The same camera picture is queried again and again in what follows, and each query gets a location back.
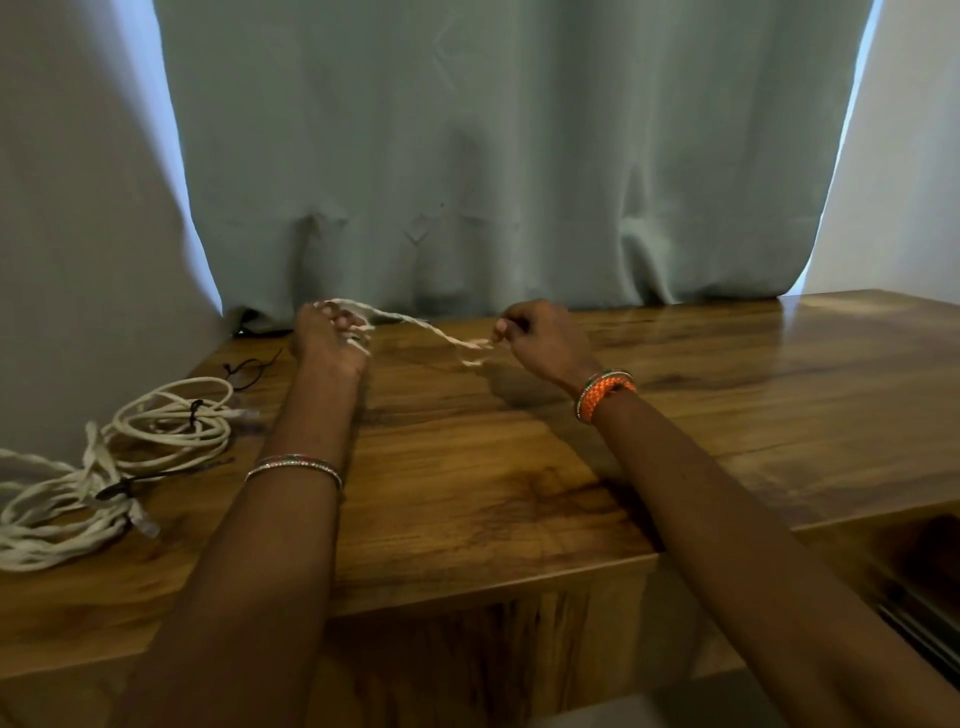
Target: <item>white wall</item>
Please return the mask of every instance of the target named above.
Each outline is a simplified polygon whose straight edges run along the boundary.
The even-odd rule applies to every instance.
[[[960,303],[960,2],[885,0],[804,292]]]
[[[0,3],[0,447],[71,462],[225,337],[110,9]]]

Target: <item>wooden table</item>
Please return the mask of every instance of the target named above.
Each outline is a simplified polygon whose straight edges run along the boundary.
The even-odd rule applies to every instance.
[[[958,512],[960,308],[854,292],[577,317],[604,363],[864,595],[918,524]],[[283,346],[234,340],[197,374]],[[0,725],[102,721],[293,370],[284,352],[238,395],[262,424],[232,462],[145,496],[158,539],[0,574]],[[315,701],[330,724],[483,725],[739,664],[596,432],[507,352],[468,369],[426,331],[378,329],[347,493]]]

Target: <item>beaded bracelet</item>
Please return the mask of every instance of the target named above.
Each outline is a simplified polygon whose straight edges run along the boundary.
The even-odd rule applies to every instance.
[[[593,410],[606,395],[620,389],[636,392],[636,384],[630,372],[622,369],[608,369],[600,374],[593,375],[584,385],[583,392],[577,398],[573,408],[577,419],[584,425],[589,425],[593,419]]]
[[[344,479],[337,472],[337,469],[330,465],[325,460],[318,460],[315,457],[307,457],[306,455],[274,455],[273,457],[265,457],[263,460],[257,462],[254,465],[247,477],[244,478],[244,482],[250,480],[257,473],[263,473],[264,471],[272,470],[273,468],[311,468],[315,471],[320,471],[321,473],[326,473],[333,478],[333,481],[337,485],[338,491],[344,490]]]

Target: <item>hand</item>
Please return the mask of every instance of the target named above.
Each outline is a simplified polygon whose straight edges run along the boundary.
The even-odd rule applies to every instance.
[[[301,365],[326,366],[336,373],[360,377],[370,357],[349,344],[345,334],[363,323],[336,303],[305,303],[297,312],[294,356]]]
[[[491,337],[493,342],[503,339],[531,374],[563,387],[573,398],[603,369],[569,311],[544,299],[514,303],[504,311]]]

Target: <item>twisted cord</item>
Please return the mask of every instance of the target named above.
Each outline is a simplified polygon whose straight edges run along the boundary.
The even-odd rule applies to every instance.
[[[368,349],[368,344],[370,342],[370,332],[373,331],[376,327],[370,323],[370,319],[367,316],[359,313],[355,309],[360,309],[367,311],[369,314],[374,316],[379,316],[384,319],[391,319],[393,321],[402,321],[406,324],[413,324],[421,328],[426,328],[428,331],[433,331],[435,334],[440,336],[446,342],[453,344],[456,347],[463,347],[464,349],[471,349],[474,351],[485,351],[493,349],[493,343],[490,339],[469,339],[463,341],[457,339],[453,336],[450,336],[447,333],[444,333],[437,327],[429,324],[423,319],[414,318],[413,316],[407,316],[402,313],[393,313],[392,311],[381,311],[379,308],[374,308],[371,305],[366,303],[360,303],[359,301],[352,301],[351,299],[329,299],[330,303],[336,303],[341,306],[350,308],[352,312],[360,319],[363,320],[363,326],[352,327],[348,336],[348,341],[353,344],[355,347],[363,351],[364,353],[369,354],[370,350]],[[315,305],[323,305],[323,302],[317,302]],[[464,366],[467,367],[479,367],[484,363],[484,359],[461,359]]]
[[[224,388],[218,400],[189,400],[172,391],[185,385],[213,383]],[[49,460],[41,455],[0,448],[0,458],[45,467],[55,477],[33,484],[0,481],[0,570],[34,571],[96,550],[132,523],[148,536],[158,529],[130,494],[133,480],[153,481],[197,469],[229,444],[229,420],[246,414],[227,401],[233,386],[214,376],[164,384],[125,404],[104,427],[87,423],[83,464]],[[171,449],[150,460],[124,460],[111,444],[118,436]],[[59,517],[89,511],[80,520]]]

